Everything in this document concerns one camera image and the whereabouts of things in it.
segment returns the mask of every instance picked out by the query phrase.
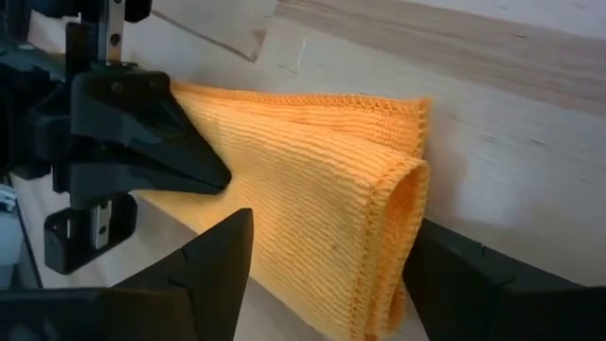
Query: screw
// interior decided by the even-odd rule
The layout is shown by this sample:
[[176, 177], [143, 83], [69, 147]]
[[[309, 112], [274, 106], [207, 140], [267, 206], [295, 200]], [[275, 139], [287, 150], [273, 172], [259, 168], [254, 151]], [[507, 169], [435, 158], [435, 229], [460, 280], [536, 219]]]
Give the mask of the screw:
[[121, 40], [122, 40], [122, 37], [120, 37], [120, 35], [117, 33], [112, 34], [112, 36], [110, 37], [110, 43], [113, 46], [118, 46], [118, 44], [120, 44]]
[[114, 84], [112, 84], [112, 91], [115, 94], [121, 93], [122, 92], [122, 84], [120, 84], [120, 83], [114, 83]]

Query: wood grain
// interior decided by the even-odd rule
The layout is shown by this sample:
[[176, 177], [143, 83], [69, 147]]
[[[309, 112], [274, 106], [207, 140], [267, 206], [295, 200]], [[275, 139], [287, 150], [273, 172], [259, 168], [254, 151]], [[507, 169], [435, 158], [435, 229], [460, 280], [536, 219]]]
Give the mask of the wood grain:
[[513, 23], [547, 27], [584, 37], [606, 38], [602, 0], [405, 0]]
[[280, 0], [276, 15], [564, 108], [606, 108], [606, 40], [401, 0]]

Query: robotic arm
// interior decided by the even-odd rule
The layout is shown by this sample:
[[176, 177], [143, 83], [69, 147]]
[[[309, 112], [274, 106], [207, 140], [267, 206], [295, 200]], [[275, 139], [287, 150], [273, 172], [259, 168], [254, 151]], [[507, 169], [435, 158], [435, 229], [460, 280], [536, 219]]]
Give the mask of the robotic arm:
[[20, 41], [0, 54], [0, 171], [52, 174], [71, 207], [45, 221], [45, 262], [69, 274], [129, 238], [135, 189], [217, 194], [231, 174], [191, 125], [163, 72], [121, 60], [124, 20], [151, 1], [32, 1], [66, 28], [63, 61]]

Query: metal rod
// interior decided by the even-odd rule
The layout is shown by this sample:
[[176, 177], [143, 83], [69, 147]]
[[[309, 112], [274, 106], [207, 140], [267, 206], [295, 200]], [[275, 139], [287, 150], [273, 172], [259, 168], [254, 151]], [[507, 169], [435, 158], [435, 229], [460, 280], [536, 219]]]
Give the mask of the metal rod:
[[101, 1], [102, 8], [98, 25], [98, 59], [101, 62], [120, 62], [122, 60], [126, 0]]
[[112, 218], [112, 202], [93, 209], [91, 222], [91, 237], [93, 246], [99, 250], [109, 242], [110, 220]]

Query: folded towel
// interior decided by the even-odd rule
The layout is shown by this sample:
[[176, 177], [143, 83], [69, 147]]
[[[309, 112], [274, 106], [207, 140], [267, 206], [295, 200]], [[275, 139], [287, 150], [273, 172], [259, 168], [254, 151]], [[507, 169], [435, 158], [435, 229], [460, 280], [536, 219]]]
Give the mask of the folded towel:
[[218, 196], [142, 195], [198, 233], [251, 207], [255, 280], [334, 339], [393, 332], [428, 188], [429, 101], [174, 93], [233, 179]]

